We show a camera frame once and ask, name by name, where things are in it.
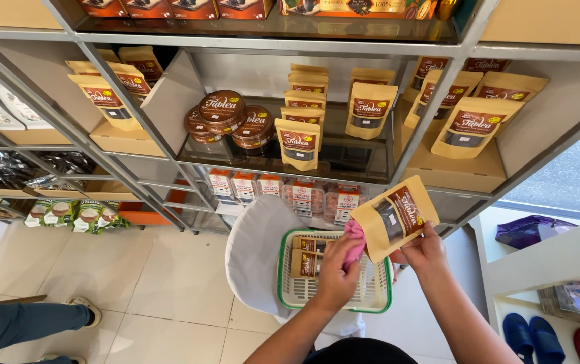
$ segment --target brown round container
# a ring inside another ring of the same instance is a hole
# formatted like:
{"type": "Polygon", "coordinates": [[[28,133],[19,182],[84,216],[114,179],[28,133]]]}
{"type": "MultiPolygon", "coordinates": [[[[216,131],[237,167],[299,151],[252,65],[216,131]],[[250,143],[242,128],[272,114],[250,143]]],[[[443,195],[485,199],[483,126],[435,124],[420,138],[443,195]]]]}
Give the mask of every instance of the brown round container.
{"type": "Polygon", "coordinates": [[[184,129],[198,143],[209,144],[222,139],[221,135],[215,135],[206,129],[205,123],[198,117],[197,106],[194,106],[186,113],[184,117],[184,129]]]}
{"type": "Polygon", "coordinates": [[[198,104],[198,116],[209,132],[231,134],[245,121],[245,100],[235,91],[212,92],[198,104]]]}
{"type": "Polygon", "coordinates": [[[272,114],[258,105],[245,108],[245,123],[232,134],[234,143],[247,155],[258,155],[265,152],[265,145],[274,135],[272,114]]]}

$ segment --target person's left hand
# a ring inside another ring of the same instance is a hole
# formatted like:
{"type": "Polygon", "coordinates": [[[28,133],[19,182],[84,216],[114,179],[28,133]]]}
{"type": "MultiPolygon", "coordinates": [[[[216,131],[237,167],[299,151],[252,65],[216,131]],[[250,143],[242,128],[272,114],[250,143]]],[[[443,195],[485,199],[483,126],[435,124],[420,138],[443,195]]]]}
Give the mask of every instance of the person's left hand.
{"type": "Polygon", "coordinates": [[[363,242],[359,239],[350,239],[348,234],[326,244],[319,270],[319,287],[311,300],[320,308],[336,313],[355,293],[360,278],[360,261],[351,263],[348,273],[342,267],[348,251],[359,244],[363,242]]]}

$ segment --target blue jeans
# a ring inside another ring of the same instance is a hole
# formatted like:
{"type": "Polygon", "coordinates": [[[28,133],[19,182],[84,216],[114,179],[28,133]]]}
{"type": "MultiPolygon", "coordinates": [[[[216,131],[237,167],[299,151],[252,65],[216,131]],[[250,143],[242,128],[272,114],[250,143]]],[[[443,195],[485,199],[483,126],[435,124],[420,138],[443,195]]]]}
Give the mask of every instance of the blue jeans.
{"type": "MultiPolygon", "coordinates": [[[[66,330],[78,330],[89,320],[90,311],[83,304],[0,304],[0,349],[66,330]]],[[[72,361],[59,356],[41,364],[72,364],[72,361]]]]}

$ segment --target glass shelf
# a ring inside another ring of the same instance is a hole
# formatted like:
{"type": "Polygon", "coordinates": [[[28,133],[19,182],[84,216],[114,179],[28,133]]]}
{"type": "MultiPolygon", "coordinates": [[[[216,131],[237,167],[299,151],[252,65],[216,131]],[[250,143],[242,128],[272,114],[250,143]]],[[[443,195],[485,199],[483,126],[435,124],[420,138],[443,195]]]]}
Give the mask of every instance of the glass shelf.
{"type": "MultiPolygon", "coordinates": [[[[280,107],[284,101],[278,98],[245,97],[248,105],[260,105],[271,112],[273,118],[280,118],[280,107]]],[[[345,134],[348,116],[347,105],[329,102],[326,105],[326,123],[322,151],[319,152],[319,166],[315,170],[301,172],[281,161],[281,148],[276,138],[273,146],[262,155],[248,157],[239,152],[230,136],[225,138],[221,148],[209,151],[206,145],[187,137],[177,160],[189,164],[254,171],[269,172],[286,176],[308,176],[330,181],[387,185],[392,176],[393,161],[393,112],[384,123],[383,132],[377,138],[364,140],[345,134]]]]}
{"type": "Polygon", "coordinates": [[[451,21],[283,16],[273,8],[267,20],[169,20],[87,18],[78,32],[176,34],[197,36],[318,38],[457,44],[451,21]]]}

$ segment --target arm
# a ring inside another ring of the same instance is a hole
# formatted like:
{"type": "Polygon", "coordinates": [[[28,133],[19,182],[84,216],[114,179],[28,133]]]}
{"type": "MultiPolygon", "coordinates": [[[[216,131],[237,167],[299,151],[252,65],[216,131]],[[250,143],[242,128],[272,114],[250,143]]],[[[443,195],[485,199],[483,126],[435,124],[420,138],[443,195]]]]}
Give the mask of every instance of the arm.
{"type": "Polygon", "coordinates": [[[319,333],[355,292],[360,277],[360,263],[352,263],[348,274],[342,270],[342,266],[346,253],[359,244],[360,240],[348,239],[344,235],[326,245],[317,294],[296,316],[259,346],[245,364],[303,362],[319,333]]]}
{"type": "Polygon", "coordinates": [[[425,225],[424,236],[405,244],[402,252],[414,268],[424,296],[459,364],[521,364],[452,275],[445,246],[430,222],[425,225]]]}

